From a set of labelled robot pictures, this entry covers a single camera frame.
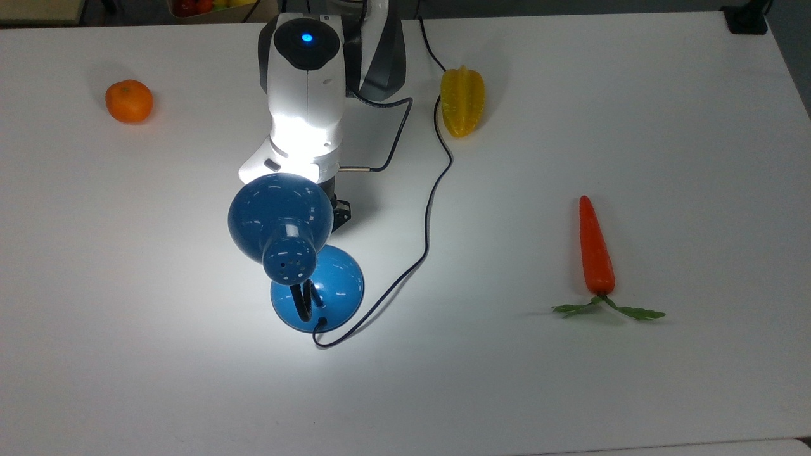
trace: power cord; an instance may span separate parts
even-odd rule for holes
[[[397,134],[394,136],[394,142],[392,143],[392,150],[388,153],[388,158],[386,158],[386,162],[379,168],[372,168],[370,166],[342,166],[340,171],[368,171],[372,173],[379,173],[380,171],[385,170],[388,168],[388,165],[392,162],[392,158],[394,157],[394,150],[397,148],[397,143],[400,142],[400,135],[403,132],[403,128],[406,126],[406,119],[408,119],[408,114],[411,112],[411,106],[414,104],[414,99],[411,97],[403,98],[402,100],[393,101],[391,103],[377,103],[375,101],[368,100],[362,97],[359,93],[352,91],[352,96],[360,100],[364,105],[369,105],[375,108],[393,108],[395,106],[404,105],[408,103],[408,106],[405,108],[405,113],[403,113],[403,119],[400,121],[400,127],[397,129]]]
[[[240,22],[240,24],[244,24],[244,23],[246,23],[248,21],[248,18],[251,17],[253,12],[256,10],[256,7],[259,6],[259,2],[260,2],[260,0],[256,0],[254,2],[254,6],[251,6],[251,10],[248,11],[248,14],[246,14],[244,18],[242,18],[242,21]],[[285,10],[285,11],[287,10],[287,0],[282,0],[281,7],[282,7],[283,10]]]
[[[358,328],[361,327],[361,325],[363,325],[363,323],[366,322],[366,320],[369,319],[371,314],[374,313],[375,310],[377,310],[377,308],[386,300],[386,298],[392,293],[392,291],[394,291],[394,289],[397,288],[398,285],[400,285],[407,277],[409,277],[414,271],[416,271],[417,268],[419,268],[419,266],[423,264],[425,259],[428,258],[428,252],[431,248],[431,208],[434,205],[434,197],[436,196],[436,189],[440,186],[442,178],[448,173],[448,170],[450,170],[451,166],[453,165],[453,154],[448,148],[448,145],[442,139],[442,135],[440,134],[440,126],[439,123],[437,122],[437,117],[440,111],[440,101],[441,98],[437,97],[436,103],[434,104],[434,132],[436,133],[436,137],[440,140],[440,144],[442,144],[442,148],[444,149],[445,153],[448,155],[448,164],[445,166],[444,170],[442,170],[442,173],[440,173],[439,177],[436,178],[434,186],[431,188],[431,193],[428,195],[428,202],[425,205],[425,218],[423,223],[423,229],[425,233],[425,244],[424,244],[425,247],[423,249],[423,254],[413,265],[411,265],[408,269],[406,269],[404,273],[400,274],[400,277],[398,277],[394,281],[394,283],[392,283],[392,285],[383,293],[383,295],[381,295],[380,298],[377,299],[375,304],[371,306],[371,308],[366,312],[365,315],[363,315],[363,318],[361,318],[358,321],[358,323],[355,323],[355,325],[352,328],[346,331],[344,335],[340,336],[335,341],[323,343],[319,342],[318,338],[316,338],[316,336],[318,335],[318,330],[322,326],[326,326],[327,324],[326,318],[324,317],[319,318],[318,324],[315,325],[315,328],[312,330],[312,341],[320,348],[329,348],[331,346],[336,346],[339,343],[344,342],[347,338],[349,338],[349,336],[351,336],[356,330],[358,330]]]
[[[439,59],[437,59],[436,56],[434,55],[434,53],[431,52],[431,47],[428,44],[428,37],[426,36],[426,33],[425,33],[425,27],[423,26],[423,18],[419,18],[419,24],[420,24],[420,28],[423,30],[423,40],[425,41],[425,47],[428,49],[428,52],[434,58],[434,62],[436,62],[436,64],[439,65],[440,68],[442,68],[443,71],[444,71],[444,67],[442,66],[442,63],[440,63]],[[410,98],[406,98],[406,99],[400,100],[400,101],[395,101],[395,103],[402,104],[403,102],[406,102],[406,100],[409,100],[409,106],[406,109],[405,116],[403,117],[403,122],[400,125],[400,131],[402,131],[403,124],[405,124],[406,116],[408,115],[408,111],[411,109],[412,101],[410,100]],[[440,113],[440,102],[441,101],[442,101],[442,96],[440,95],[440,96],[438,96],[436,98],[436,103],[434,104],[434,133],[436,134],[436,139],[438,139],[440,141],[440,144],[442,145],[442,149],[445,151],[445,154],[448,155],[448,164],[445,166],[444,170],[442,170],[439,177],[436,178],[436,181],[434,181],[434,185],[433,185],[433,187],[431,187],[431,193],[428,195],[428,202],[425,205],[425,217],[423,219],[424,220],[423,229],[424,229],[424,239],[425,239],[424,246],[425,247],[423,249],[423,254],[419,257],[419,259],[416,262],[414,262],[413,265],[411,265],[408,269],[406,269],[404,273],[400,274],[400,277],[398,277],[394,281],[394,283],[392,283],[392,285],[383,293],[383,295],[381,295],[377,299],[377,301],[374,303],[374,305],[371,306],[371,308],[366,312],[366,314],[363,315],[363,317],[358,321],[358,323],[355,323],[355,325],[352,326],[352,328],[350,328],[348,331],[346,331],[346,333],[344,333],[344,335],[340,336],[338,339],[336,339],[336,340],[334,340],[332,342],[327,342],[327,343],[323,343],[323,342],[318,341],[318,338],[316,337],[318,335],[318,330],[322,326],[326,326],[326,324],[327,324],[327,319],[326,318],[324,318],[324,317],[319,318],[318,319],[318,324],[315,325],[315,328],[313,328],[313,330],[312,330],[312,341],[313,341],[313,343],[315,343],[320,348],[329,348],[329,347],[332,347],[332,346],[336,346],[339,343],[344,342],[347,338],[349,338],[355,331],[358,330],[358,328],[361,327],[361,325],[363,325],[363,323],[366,322],[366,320],[369,319],[371,314],[374,313],[375,310],[377,310],[377,308],[386,300],[386,298],[388,298],[388,296],[392,293],[392,291],[394,291],[394,289],[397,288],[397,286],[399,286],[412,273],[414,273],[414,271],[416,271],[417,268],[419,268],[423,264],[425,259],[428,258],[428,252],[431,249],[431,209],[434,206],[434,198],[436,196],[436,189],[439,188],[440,182],[442,182],[442,178],[445,177],[445,175],[451,169],[451,166],[453,166],[453,154],[451,153],[450,148],[448,148],[448,145],[445,143],[445,140],[442,138],[442,134],[440,133],[439,121],[437,120],[438,117],[439,117],[439,113]],[[400,136],[400,131],[397,132],[397,138],[399,138],[399,136]],[[384,165],[384,167],[388,166],[388,162],[390,160],[391,160],[391,154],[389,154],[389,160],[386,162],[386,165]]]
[[[434,62],[436,62],[436,64],[439,65],[440,68],[442,68],[442,71],[447,71],[445,70],[445,65],[443,65],[442,62],[440,62],[440,60],[436,58],[436,56],[434,55],[434,51],[431,50],[431,45],[428,44],[428,36],[425,34],[425,24],[423,23],[423,17],[419,16],[417,19],[419,20],[419,29],[423,33],[423,41],[425,41],[425,49],[428,49],[428,53],[431,55],[431,58],[433,58]]]

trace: lamp shade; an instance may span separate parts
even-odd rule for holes
[[[280,285],[307,280],[333,229],[333,207],[321,188],[296,174],[275,173],[245,185],[228,211],[231,238]]]

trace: carrot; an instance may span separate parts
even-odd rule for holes
[[[611,257],[608,255],[603,232],[597,221],[597,214],[588,196],[580,197],[580,254],[583,262],[583,277],[586,288],[596,296],[588,304],[565,304],[554,306],[555,312],[565,313],[566,317],[594,308],[604,302],[612,309],[635,320],[655,320],[665,316],[664,312],[642,308],[617,307],[608,294],[614,291],[616,279]]]
[[[580,255],[583,259],[586,288],[597,296],[614,291],[616,280],[611,257],[608,256],[594,206],[585,195],[580,197]]]

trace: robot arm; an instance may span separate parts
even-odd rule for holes
[[[347,92],[382,101],[405,82],[405,45],[392,3],[368,0],[359,24],[338,15],[282,13],[263,29],[260,85],[272,123],[239,170],[244,183],[291,173],[332,191]]]

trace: orange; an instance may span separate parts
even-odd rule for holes
[[[136,80],[117,82],[104,96],[109,115],[119,122],[141,122],[152,112],[152,92]]]

